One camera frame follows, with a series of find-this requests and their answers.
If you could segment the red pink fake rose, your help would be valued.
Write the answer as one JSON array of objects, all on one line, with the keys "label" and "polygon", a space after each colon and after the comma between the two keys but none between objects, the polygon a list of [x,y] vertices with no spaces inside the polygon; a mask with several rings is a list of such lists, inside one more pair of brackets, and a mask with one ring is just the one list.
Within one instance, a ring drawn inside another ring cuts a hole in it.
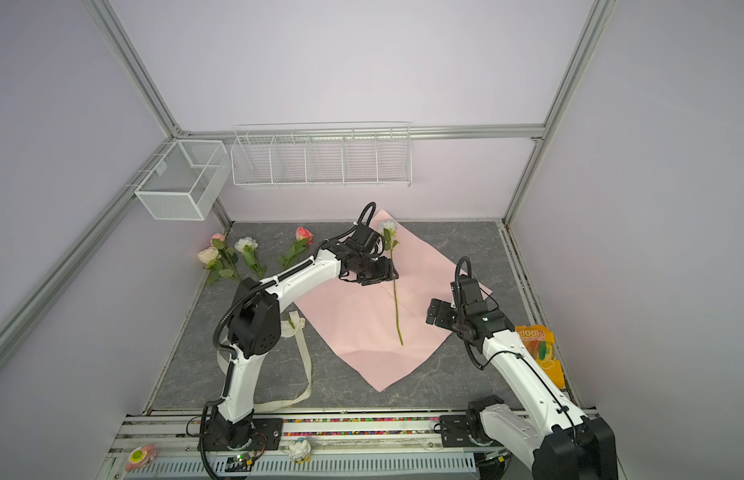
[{"label": "red pink fake rose", "polygon": [[313,238],[313,234],[307,228],[298,227],[295,231],[295,240],[287,251],[279,256],[281,270],[286,270],[292,266],[297,257],[313,243]]}]

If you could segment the pink purple wrapping paper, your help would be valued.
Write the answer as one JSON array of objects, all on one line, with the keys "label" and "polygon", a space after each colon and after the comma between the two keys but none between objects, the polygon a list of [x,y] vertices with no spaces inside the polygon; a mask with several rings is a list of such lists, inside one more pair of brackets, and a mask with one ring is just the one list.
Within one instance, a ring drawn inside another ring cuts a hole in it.
[{"label": "pink purple wrapping paper", "polygon": [[425,323],[432,299],[451,300],[455,264],[399,224],[399,278],[371,286],[333,279],[296,306],[331,350],[381,392],[423,364],[450,335]]}]

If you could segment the cream fake rose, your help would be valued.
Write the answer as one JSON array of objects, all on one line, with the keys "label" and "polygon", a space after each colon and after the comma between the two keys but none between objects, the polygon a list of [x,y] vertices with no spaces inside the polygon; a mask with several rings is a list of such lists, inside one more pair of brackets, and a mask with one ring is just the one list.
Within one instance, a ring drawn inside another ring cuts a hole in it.
[{"label": "cream fake rose", "polygon": [[197,254],[198,260],[209,271],[206,284],[213,285],[223,279],[233,279],[234,270],[220,249],[212,246]]}]

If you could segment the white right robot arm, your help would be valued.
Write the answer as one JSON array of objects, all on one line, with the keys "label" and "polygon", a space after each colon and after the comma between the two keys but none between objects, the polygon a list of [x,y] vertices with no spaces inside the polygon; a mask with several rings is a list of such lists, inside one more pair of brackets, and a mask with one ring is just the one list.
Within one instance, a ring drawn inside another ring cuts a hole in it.
[{"label": "white right robot arm", "polygon": [[490,311],[484,301],[452,305],[433,299],[426,322],[477,347],[527,412],[524,420],[496,396],[477,400],[469,405],[474,438],[506,447],[535,479],[619,477],[611,427],[589,418],[556,387],[502,311]]}]

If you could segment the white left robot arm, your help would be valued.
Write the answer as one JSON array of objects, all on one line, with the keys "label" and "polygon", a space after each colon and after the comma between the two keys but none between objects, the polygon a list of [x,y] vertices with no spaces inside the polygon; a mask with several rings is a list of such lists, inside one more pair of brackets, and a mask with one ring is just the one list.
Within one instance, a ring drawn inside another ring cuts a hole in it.
[{"label": "white left robot arm", "polygon": [[384,255],[384,240],[333,239],[297,265],[260,281],[240,283],[237,298],[213,335],[216,350],[228,360],[217,400],[205,403],[199,426],[199,450],[243,450],[256,434],[254,393],[268,352],[279,342],[281,314],[319,285],[339,279],[362,286],[398,278]]}]

